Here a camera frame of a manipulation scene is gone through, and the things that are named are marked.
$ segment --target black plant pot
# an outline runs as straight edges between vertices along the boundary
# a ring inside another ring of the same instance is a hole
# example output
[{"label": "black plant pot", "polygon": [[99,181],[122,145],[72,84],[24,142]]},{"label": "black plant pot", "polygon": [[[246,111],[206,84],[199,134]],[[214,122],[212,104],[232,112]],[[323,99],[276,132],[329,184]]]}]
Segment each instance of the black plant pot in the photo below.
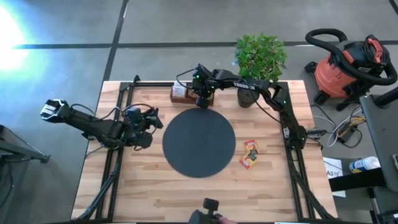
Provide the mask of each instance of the black plant pot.
[{"label": "black plant pot", "polygon": [[259,97],[260,95],[255,91],[251,91],[250,94],[250,90],[238,89],[238,104],[243,108],[248,108],[253,105]]}]

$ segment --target concrete floor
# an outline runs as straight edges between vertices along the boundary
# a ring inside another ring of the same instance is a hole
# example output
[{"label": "concrete floor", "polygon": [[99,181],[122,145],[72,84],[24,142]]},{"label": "concrete floor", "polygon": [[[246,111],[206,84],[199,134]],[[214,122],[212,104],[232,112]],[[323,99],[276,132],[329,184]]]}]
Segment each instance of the concrete floor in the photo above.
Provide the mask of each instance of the concrete floor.
[{"label": "concrete floor", "polygon": [[[6,50],[3,44],[110,44],[121,6],[122,0],[0,0],[0,27],[8,30],[0,35],[1,124],[52,155],[48,164],[30,162],[24,182],[10,202],[5,223],[49,223],[70,218],[88,143],[80,131],[46,123],[39,113],[49,98],[95,110],[109,49]],[[368,34],[380,40],[398,40],[397,21],[388,0],[130,0],[120,43],[229,42],[261,31],[284,41],[304,41],[308,31],[324,27],[341,29],[352,40],[362,40]],[[398,46],[386,47],[398,67]],[[303,67],[327,52],[298,46],[286,47],[285,51],[287,70],[281,79],[304,80],[312,102],[317,87]],[[173,80],[175,74],[197,63],[237,72],[231,64],[233,54],[233,47],[118,49],[110,80],[132,80],[134,75],[142,80]],[[371,93],[391,88],[375,87]],[[355,107],[337,113],[334,103],[323,108],[336,122]],[[313,113],[323,116],[316,108]],[[322,120],[315,123],[331,129]],[[335,144],[325,147],[323,155],[353,159],[375,155],[366,125],[361,130],[364,137],[358,147],[347,149]],[[348,198],[335,200],[339,217],[369,222],[365,211],[369,204],[363,192],[347,194]]]}]

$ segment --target potted plant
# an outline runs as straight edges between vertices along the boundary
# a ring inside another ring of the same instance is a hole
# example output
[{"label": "potted plant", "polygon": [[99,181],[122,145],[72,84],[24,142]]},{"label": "potted plant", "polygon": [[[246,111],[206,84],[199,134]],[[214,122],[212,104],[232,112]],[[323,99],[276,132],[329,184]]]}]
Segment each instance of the potted plant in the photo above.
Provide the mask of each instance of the potted plant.
[{"label": "potted plant", "polygon": [[[244,35],[238,39],[235,63],[239,65],[239,75],[246,80],[270,80],[277,82],[285,67],[284,43],[276,36]],[[243,108],[250,107],[259,98],[255,91],[238,89],[238,103]]]}]

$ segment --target green plant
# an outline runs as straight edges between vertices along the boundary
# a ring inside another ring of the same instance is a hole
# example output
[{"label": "green plant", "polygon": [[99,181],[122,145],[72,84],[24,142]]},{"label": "green plant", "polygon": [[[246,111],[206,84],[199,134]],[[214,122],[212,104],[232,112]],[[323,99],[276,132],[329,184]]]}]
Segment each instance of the green plant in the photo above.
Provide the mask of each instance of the green plant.
[{"label": "green plant", "polygon": [[284,43],[275,36],[244,35],[238,39],[235,58],[243,78],[278,81],[285,67]]}]

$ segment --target black vacuum hose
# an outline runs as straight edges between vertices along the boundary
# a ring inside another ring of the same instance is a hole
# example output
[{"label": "black vacuum hose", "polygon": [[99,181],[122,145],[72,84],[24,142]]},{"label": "black vacuum hose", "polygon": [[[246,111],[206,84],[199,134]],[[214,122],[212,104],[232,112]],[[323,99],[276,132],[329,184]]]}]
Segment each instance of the black vacuum hose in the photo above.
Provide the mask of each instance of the black vacuum hose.
[{"label": "black vacuum hose", "polygon": [[313,38],[316,35],[321,35],[321,34],[329,34],[329,35],[334,35],[339,39],[340,42],[347,40],[347,36],[340,30],[337,29],[316,29],[313,31],[310,31],[309,33],[306,34],[305,40],[313,44],[317,47],[323,48],[333,55],[337,56],[337,59],[339,59],[337,63],[337,66],[342,69],[344,72],[347,72],[349,75],[360,79],[364,80],[367,82],[371,82],[374,85],[391,85],[397,81],[397,72],[392,65],[391,62],[388,62],[386,66],[384,67],[384,71],[386,72],[387,78],[381,78],[381,77],[375,77],[372,75],[369,75],[367,73],[363,73],[359,71],[358,69],[354,68],[344,57],[343,53],[339,48],[334,46],[331,43],[315,39]]}]

